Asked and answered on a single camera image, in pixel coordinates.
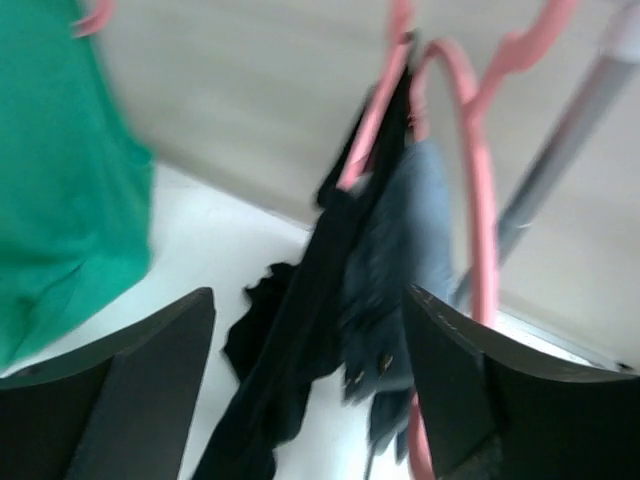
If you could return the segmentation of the blue denim garment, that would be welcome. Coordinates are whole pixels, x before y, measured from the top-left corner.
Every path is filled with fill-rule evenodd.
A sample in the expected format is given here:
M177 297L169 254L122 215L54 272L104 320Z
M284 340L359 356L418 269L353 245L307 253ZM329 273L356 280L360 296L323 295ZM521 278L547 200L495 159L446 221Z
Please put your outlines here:
M343 399L371 398L368 443L374 454L408 454L414 377L401 300L417 285L443 301L454 290L449 195L435 143L406 148L345 267L341 333Z

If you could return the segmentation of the black t shirt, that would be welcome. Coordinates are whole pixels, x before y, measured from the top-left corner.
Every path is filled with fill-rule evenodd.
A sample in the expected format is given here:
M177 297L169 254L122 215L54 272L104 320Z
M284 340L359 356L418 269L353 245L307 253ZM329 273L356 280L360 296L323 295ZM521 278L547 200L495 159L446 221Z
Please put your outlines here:
M341 361L337 308L349 253L362 237L400 163L408 128L409 58L374 136L371 178L361 193L338 188L355 148L350 137L318 190L322 208L300 263L271 265L245 290L249 310L229 330L223 352L239 387L195 470L196 479L271 479L275 450L301 430L315 380Z

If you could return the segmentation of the pink hanger with tank top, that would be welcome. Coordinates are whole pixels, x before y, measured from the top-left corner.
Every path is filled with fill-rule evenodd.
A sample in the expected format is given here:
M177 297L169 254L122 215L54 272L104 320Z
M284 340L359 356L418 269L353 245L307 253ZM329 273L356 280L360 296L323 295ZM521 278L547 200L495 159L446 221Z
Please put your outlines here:
M114 14L114 0L96 0L90 12L72 24L75 38L94 35L103 29Z

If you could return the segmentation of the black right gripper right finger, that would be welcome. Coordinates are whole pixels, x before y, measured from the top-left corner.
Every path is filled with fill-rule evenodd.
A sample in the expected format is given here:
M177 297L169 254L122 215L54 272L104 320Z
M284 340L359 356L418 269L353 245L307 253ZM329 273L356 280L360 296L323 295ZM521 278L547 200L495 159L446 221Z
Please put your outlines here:
M561 359L427 291L403 297L419 479L635 479L639 378Z

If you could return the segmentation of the silver clothes rack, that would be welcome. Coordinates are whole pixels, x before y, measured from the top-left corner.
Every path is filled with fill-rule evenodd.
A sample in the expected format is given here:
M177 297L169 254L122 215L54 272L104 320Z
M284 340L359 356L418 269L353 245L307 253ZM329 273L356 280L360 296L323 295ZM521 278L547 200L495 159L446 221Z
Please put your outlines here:
M638 69L639 3L629 1L612 18L593 66L495 223L500 265Z

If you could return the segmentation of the pink hanger with denim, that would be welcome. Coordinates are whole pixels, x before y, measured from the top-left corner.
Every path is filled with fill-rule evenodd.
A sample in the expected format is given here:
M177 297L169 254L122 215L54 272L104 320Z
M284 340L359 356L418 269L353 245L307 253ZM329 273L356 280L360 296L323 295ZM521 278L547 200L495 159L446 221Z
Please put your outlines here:
M484 118L506 76L535 65L568 25L577 3L548 1L537 19L522 33L509 33L496 48L478 78L463 47L452 38L437 38L424 48L410 87L414 139L429 136L426 84L428 67L440 60L448 74L457 105L458 123L467 166L471 273L471 318L487 327L495 324L499 299L496 203L492 162Z

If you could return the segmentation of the green tank top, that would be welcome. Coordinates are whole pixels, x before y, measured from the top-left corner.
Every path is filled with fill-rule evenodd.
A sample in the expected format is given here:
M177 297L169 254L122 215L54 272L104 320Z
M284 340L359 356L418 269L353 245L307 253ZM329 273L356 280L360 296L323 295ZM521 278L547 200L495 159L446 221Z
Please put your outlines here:
M154 161L77 1L1 5L1 363L40 351L147 272Z

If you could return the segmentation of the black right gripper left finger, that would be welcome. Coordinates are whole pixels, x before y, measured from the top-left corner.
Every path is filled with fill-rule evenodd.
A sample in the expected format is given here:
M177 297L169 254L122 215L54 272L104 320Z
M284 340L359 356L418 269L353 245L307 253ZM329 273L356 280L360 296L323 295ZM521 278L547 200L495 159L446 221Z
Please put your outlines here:
M1 381L1 476L175 479L215 325L198 288Z

